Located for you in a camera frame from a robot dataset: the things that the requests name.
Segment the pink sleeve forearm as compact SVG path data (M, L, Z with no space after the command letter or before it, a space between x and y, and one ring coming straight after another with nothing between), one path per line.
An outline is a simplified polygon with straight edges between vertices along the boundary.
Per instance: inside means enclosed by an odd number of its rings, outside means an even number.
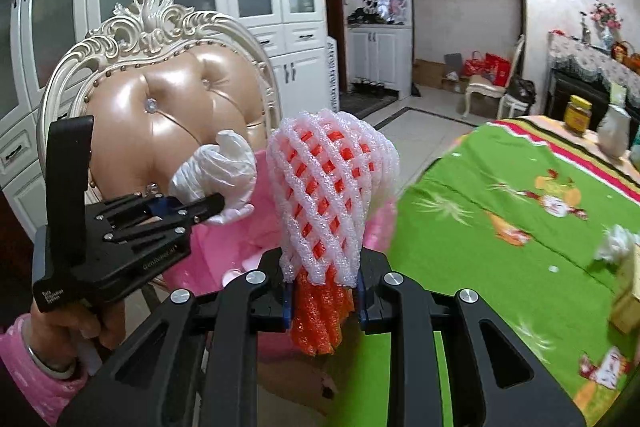
M20 315L1 335L1 362L16 386L16 399L28 403L23 418L30 414L44 425L55 426L70 400L85 387L88 373L79 361L69 379L54 378L44 371L26 347L23 329L28 320L28 314Z

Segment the left hand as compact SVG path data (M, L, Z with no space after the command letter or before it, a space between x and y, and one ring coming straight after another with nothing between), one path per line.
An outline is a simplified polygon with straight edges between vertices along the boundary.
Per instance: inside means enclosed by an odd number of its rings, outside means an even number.
M48 369L63 373L78 359L80 342L96 339L107 350L115 350L126 337L125 303L115 303L98 315L81 303L42 312L35 301L24 329L26 345Z

